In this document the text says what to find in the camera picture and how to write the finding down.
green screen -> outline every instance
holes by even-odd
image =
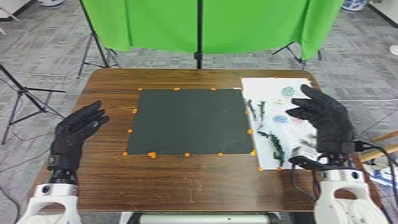
[[[202,51],[228,54],[301,45],[321,47],[342,0],[202,0]],[[195,52],[196,0],[83,0],[106,48]]]

tripod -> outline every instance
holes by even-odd
[[[108,55],[104,56],[102,47],[101,47],[101,43],[99,43],[99,39],[97,39],[97,34],[95,34],[93,26],[92,26],[92,23],[90,23],[90,17],[88,17],[88,13],[86,13],[86,10],[85,10],[85,6],[83,6],[83,1],[81,0],[79,0],[79,6],[81,6],[81,9],[83,9],[83,16],[85,16],[86,23],[88,23],[88,28],[90,28],[90,37],[88,37],[86,46],[85,46],[85,50],[83,50],[83,58],[81,58],[81,64],[79,64],[79,68],[77,68],[77,78],[81,77],[83,66],[85,65],[92,65],[92,66],[95,66],[99,68],[111,68],[113,66],[117,66],[120,68],[118,62],[115,60],[117,53],[108,48],[104,48],[106,53],[108,53]],[[92,40],[93,40],[93,43],[95,43],[95,48],[97,48],[97,52],[99,52],[102,65],[97,65],[97,64],[86,62],[86,55],[88,55]]]
[[[294,42],[289,42],[289,44],[282,47],[282,48],[278,48],[278,50],[271,53],[271,55],[275,55],[284,49],[287,49],[287,51],[289,51],[289,53],[291,53],[291,56],[292,56],[292,58],[294,58],[294,61],[298,62],[298,64],[301,65],[301,70],[305,69],[305,66],[307,66],[307,61],[301,59],[301,58],[298,58],[298,56],[294,55],[294,52],[292,52],[292,50],[291,50],[291,48],[289,48],[289,45],[292,44]],[[319,52],[319,50],[317,50],[317,60],[321,61],[321,52]]]
[[[49,101],[49,97],[51,97],[51,93],[63,93],[65,91],[61,90],[49,90],[49,89],[37,89],[37,88],[28,88],[26,86],[21,85],[21,83],[17,82],[15,78],[12,77],[6,69],[3,68],[1,64],[0,64],[0,71],[3,72],[13,86],[15,86],[15,102],[13,102],[13,107],[12,107],[12,112],[10,112],[10,117],[8,117],[8,123],[6,123],[6,128],[5,128],[5,133],[3,133],[3,140],[1,140],[1,145],[5,144],[6,141],[6,135],[8,135],[8,130],[13,124],[17,124],[21,121],[24,121],[29,117],[33,117],[37,114],[40,113],[47,113],[51,115],[54,115],[56,117],[63,118],[61,114],[56,112],[56,110],[47,106],[47,101]],[[47,92],[47,96],[45,96],[45,100],[42,101],[35,95],[29,93],[29,91],[40,91],[40,92]],[[21,117],[19,119],[15,119],[15,109],[17,109],[17,105],[19,105],[19,100],[21,97],[28,98],[28,101],[31,102],[37,111],[28,114],[24,117]]]

light stand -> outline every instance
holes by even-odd
[[[193,53],[195,68],[202,69],[202,0],[196,0],[196,50]]]
[[[101,43],[99,43],[99,39],[97,39],[97,34],[95,34],[93,27],[92,27],[90,17],[88,17],[88,14],[86,14],[86,10],[85,10],[85,6],[83,6],[83,1],[81,0],[79,0],[79,5],[81,5],[83,16],[85,16],[85,20],[86,20],[88,28],[90,28],[90,37],[88,37],[88,41],[86,41],[86,46],[85,46],[85,51],[83,51],[83,58],[81,58],[81,64],[79,64],[79,68],[77,68],[77,78],[81,77],[81,72],[83,72],[83,66],[85,65],[92,65],[92,66],[95,66],[99,68],[111,68],[113,66],[117,66],[120,68],[118,62],[117,62],[115,57],[113,57],[113,55],[117,55],[117,53],[108,48],[104,48],[106,53],[108,53],[108,57],[104,57],[102,47],[101,47]],[[86,62],[86,54],[88,54],[88,50],[90,50],[92,40],[95,42],[95,47],[97,47],[97,52],[99,52],[99,56],[101,56],[102,65],[97,65],[97,64]],[[115,61],[115,64],[113,65],[109,65],[109,63],[108,63],[109,59]]]
[[[29,117],[33,117],[40,113],[47,113],[47,114],[54,115],[56,117],[63,118],[61,114],[47,106],[47,101],[49,101],[51,93],[63,93],[65,91],[61,91],[61,90],[51,90],[51,89],[28,88],[15,81],[15,78],[12,77],[12,75],[10,75],[6,69],[3,68],[1,65],[0,65],[0,71],[3,72],[6,78],[8,78],[13,86],[15,86],[15,93],[17,93],[13,107],[12,107],[12,112],[10,112],[10,117],[8,117],[8,123],[6,123],[5,133],[3,133],[3,139],[1,139],[1,145],[3,145],[5,144],[5,141],[6,141],[6,135],[8,135],[10,126],[13,124],[17,124],[21,121],[24,121]],[[35,95],[29,93],[29,91],[47,92],[47,96],[45,96],[45,100],[44,101],[35,97]],[[31,114],[28,114],[19,119],[13,119],[13,117],[15,117],[15,109],[17,109],[19,100],[21,100],[21,97],[22,96],[28,98],[28,100],[31,102],[31,104],[33,104],[33,106],[37,108],[37,112],[33,112]]]
[[[294,55],[294,52],[292,52],[292,50],[291,50],[291,48],[289,48],[289,45],[292,44],[294,42],[289,42],[289,44],[282,47],[282,48],[278,48],[278,50],[271,53],[271,55],[275,55],[284,49],[289,51],[289,53],[291,53],[291,56],[292,56],[292,58],[294,58],[294,61],[300,63],[300,65],[301,65],[301,70],[305,69],[305,65],[307,65],[307,61],[301,59],[301,58],[298,58],[298,56]],[[319,50],[317,50],[317,60],[321,61],[321,52],[319,52]]]

wooden table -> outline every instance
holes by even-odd
[[[246,155],[122,156],[138,88],[232,88],[243,77],[307,78],[303,71],[99,69],[86,82],[74,110],[95,100],[109,122],[83,148],[79,211],[310,211],[312,202],[289,182],[289,170],[257,171]],[[47,177],[40,172],[37,182]],[[296,172],[310,191],[310,174]]]

black robotic glove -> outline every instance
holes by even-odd
[[[308,99],[292,99],[298,108],[285,111],[287,115],[312,124],[316,134],[316,150],[323,154],[348,154],[353,152],[353,126],[348,111],[339,102],[301,85],[301,93]]]
[[[99,110],[99,108],[101,101],[95,101],[65,117],[56,125],[47,170],[63,170],[76,173],[85,139],[108,122],[104,110]]]

